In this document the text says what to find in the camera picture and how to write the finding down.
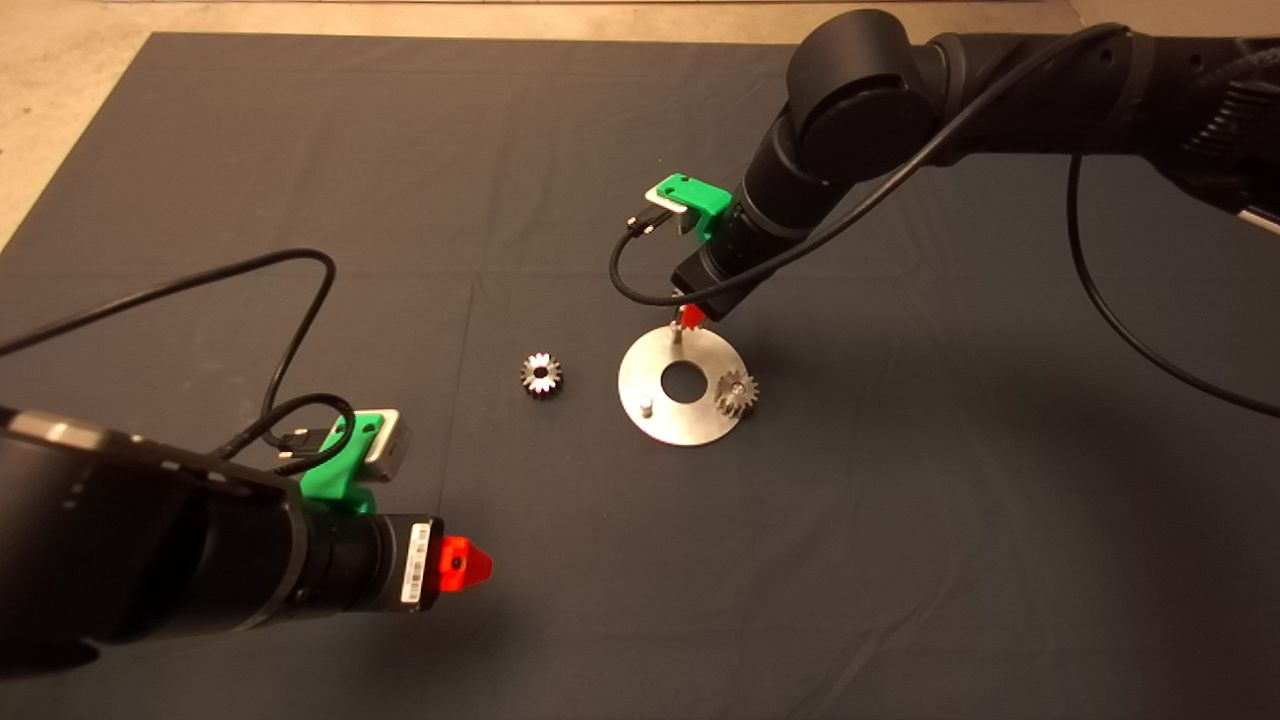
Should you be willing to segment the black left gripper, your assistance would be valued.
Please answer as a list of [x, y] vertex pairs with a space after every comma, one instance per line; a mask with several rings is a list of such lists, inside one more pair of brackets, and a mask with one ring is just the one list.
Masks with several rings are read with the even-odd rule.
[[379, 538], [372, 582], [376, 612], [426, 612], [440, 592], [457, 593], [492, 578], [492, 557], [467, 537], [444, 536], [439, 516], [376, 515], [372, 520]]

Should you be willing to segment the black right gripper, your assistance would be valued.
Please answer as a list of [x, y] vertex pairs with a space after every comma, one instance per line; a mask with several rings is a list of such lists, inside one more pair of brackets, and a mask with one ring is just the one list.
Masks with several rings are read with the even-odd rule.
[[[699, 249], [686, 256], [672, 272], [671, 282], [680, 295], [696, 293], [723, 284], [733, 277], [733, 272], [724, 272], [716, 265], [710, 252]], [[695, 331], [701, 328], [707, 318], [710, 322], [724, 320], [740, 304], [742, 304], [758, 286], [768, 281], [771, 274], [763, 275], [745, 284], [735, 286], [716, 295], [714, 297], [699, 300], [695, 304], [682, 304], [678, 306], [678, 332]]]

